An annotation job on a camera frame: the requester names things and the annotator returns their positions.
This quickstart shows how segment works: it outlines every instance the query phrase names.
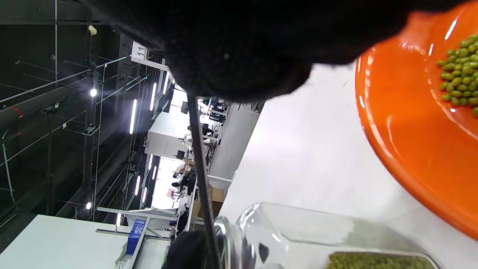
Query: blue bin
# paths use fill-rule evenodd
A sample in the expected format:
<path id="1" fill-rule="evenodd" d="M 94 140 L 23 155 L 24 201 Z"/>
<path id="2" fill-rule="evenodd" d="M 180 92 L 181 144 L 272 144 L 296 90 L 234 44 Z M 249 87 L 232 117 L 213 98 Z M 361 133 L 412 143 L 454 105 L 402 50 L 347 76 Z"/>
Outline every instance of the blue bin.
<path id="1" fill-rule="evenodd" d="M 126 255 L 133 255 L 134 249 L 138 245 L 140 240 L 141 232 L 146 225 L 146 221 L 135 220 L 133 228 L 131 229 L 130 235 L 128 236 L 128 246 L 126 247 Z"/>

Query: cardboard box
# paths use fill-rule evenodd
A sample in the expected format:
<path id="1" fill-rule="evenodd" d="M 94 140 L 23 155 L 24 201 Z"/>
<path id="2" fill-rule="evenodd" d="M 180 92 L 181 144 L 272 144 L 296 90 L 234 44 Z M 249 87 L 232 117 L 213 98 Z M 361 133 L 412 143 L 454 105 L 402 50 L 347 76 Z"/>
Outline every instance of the cardboard box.
<path id="1" fill-rule="evenodd" d="M 198 217 L 199 210 L 201 209 L 201 203 L 199 201 L 193 201 L 193 211 L 191 212 L 191 219 Z"/>
<path id="2" fill-rule="evenodd" d="M 213 186 L 209 185 L 209 187 L 207 188 L 207 193 L 209 197 L 211 198 L 211 207 L 212 207 L 213 217 L 216 218 L 219 215 L 219 211 L 221 211 L 222 203 L 224 202 L 224 190 L 219 188 L 214 188 Z M 200 218 L 204 218 L 204 212 L 202 208 L 199 209 L 197 216 Z"/>

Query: ceiling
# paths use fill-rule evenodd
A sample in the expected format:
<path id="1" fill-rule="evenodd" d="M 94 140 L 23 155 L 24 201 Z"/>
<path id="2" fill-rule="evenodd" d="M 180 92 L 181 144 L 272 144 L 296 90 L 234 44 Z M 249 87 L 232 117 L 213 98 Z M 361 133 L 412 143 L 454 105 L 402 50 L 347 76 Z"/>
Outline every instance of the ceiling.
<path id="1" fill-rule="evenodd" d="M 143 143 L 172 98 L 172 90 L 158 95 L 149 110 L 163 72 L 130 61 L 132 40 L 76 1 L 3 1 L 0 32 L 0 251 L 36 214 L 114 223 L 94 209 L 149 206 L 152 192 L 142 204 L 134 187 L 138 175 L 151 176 Z M 99 131 L 81 134 L 90 123 Z"/>

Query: white table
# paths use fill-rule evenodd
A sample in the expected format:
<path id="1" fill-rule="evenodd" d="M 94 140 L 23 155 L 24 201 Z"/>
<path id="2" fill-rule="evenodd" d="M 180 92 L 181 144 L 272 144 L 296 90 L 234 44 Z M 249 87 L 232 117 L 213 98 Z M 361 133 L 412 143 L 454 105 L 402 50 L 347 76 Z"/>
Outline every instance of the white table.
<path id="1" fill-rule="evenodd" d="M 409 195 L 373 152 L 356 106 L 355 64 L 317 65 L 299 90 L 266 102 L 220 215 L 235 221 L 255 202 L 372 220 L 445 269 L 478 268 L 477 242 Z"/>

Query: orange plate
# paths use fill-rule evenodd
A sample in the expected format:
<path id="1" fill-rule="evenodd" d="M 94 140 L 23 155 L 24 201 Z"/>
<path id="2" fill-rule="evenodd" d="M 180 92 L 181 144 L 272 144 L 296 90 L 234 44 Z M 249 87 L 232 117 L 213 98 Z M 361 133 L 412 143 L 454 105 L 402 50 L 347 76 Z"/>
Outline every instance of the orange plate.
<path id="1" fill-rule="evenodd" d="M 390 173 L 416 199 L 478 239 L 478 119 L 441 101 L 449 49 L 478 33 L 478 3 L 438 15 L 415 13 L 397 37 L 357 64 L 365 133 Z"/>

